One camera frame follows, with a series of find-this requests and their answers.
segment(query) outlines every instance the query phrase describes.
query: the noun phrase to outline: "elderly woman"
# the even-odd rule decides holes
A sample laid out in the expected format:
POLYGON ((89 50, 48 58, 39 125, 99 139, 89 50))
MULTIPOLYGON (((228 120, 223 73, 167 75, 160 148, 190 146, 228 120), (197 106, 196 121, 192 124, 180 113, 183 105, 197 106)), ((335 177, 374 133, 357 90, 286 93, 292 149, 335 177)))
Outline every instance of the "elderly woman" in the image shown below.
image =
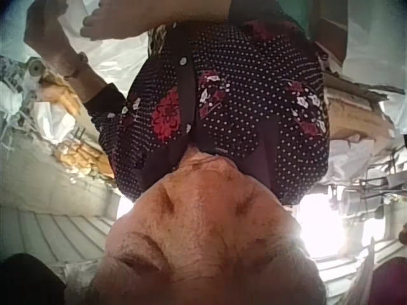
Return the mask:
POLYGON ((83 36, 153 29, 125 98, 73 50, 55 3, 32 5, 25 41, 76 90, 137 200, 85 304, 324 304, 283 208, 328 158, 320 60, 298 24, 272 0, 101 0, 83 36))

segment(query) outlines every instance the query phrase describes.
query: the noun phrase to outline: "white flower print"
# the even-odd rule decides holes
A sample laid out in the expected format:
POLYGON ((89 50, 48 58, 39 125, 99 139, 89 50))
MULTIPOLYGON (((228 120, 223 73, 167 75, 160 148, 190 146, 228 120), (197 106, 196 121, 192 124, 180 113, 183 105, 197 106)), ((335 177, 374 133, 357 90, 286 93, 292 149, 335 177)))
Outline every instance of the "white flower print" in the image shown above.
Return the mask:
POLYGON ((219 78, 219 76, 214 75, 214 76, 208 76, 207 80, 208 81, 220 81, 221 79, 219 78))
POLYGON ((320 120, 318 120, 318 121, 317 121, 317 124, 318 124, 319 128, 322 130, 322 132, 323 132, 323 133, 326 133, 325 123, 322 122, 322 121, 320 121, 320 120))
POLYGON ((315 106, 319 107, 321 105, 321 101, 316 95, 310 95, 310 99, 315 106))
POLYGON ((308 103, 304 97, 297 97, 297 104, 303 106, 305 109, 308 109, 308 103))
POLYGON ((138 108, 140 106, 140 102, 141 102, 141 98, 137 98, 137 100, 134 101, 133 110, 138 110, 138 108))
POLYGON ((201 103, 204 103, 206 101, 206 99, 208 98, 208 91, 205 89, 204 92, 202 92, 201 94, 201 99, 199 100, 201 103))

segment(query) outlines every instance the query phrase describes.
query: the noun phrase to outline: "polka dot blouse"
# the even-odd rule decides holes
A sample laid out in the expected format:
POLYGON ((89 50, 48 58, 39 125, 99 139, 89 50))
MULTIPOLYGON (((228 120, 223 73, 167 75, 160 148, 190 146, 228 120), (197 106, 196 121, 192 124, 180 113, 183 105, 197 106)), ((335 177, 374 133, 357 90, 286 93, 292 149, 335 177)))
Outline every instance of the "polka dot blouse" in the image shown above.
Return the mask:
MULTIPOLYGON (((283 205, 298 204, 328 167, 329 122, 314 45, 291 22, 188 29, 200 125, 188 142, 227 156, 283 205)), ((166 43, 147 59, 127 98, 109 85, 86 108, 128 198, 176 168, 186 146, 166 43)))

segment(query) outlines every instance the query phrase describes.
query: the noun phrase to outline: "sleeve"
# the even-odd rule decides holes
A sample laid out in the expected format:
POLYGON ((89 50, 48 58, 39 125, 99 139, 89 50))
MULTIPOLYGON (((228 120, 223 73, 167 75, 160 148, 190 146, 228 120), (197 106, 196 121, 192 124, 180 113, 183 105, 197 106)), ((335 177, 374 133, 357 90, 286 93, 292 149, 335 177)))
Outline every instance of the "sleeve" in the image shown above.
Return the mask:
POLYGON ((114 84, 107 85, 93 99, 85 103, 92 123, 99 135, 99 144, 108 155, 111 164, 116 147, 120 118, 126 99, 114 84))
POLYGON ((312 0, 232 0, 229 21, 241 24, 259 20, 268 24, 292 22, 308 33, 308 11, 312 0))

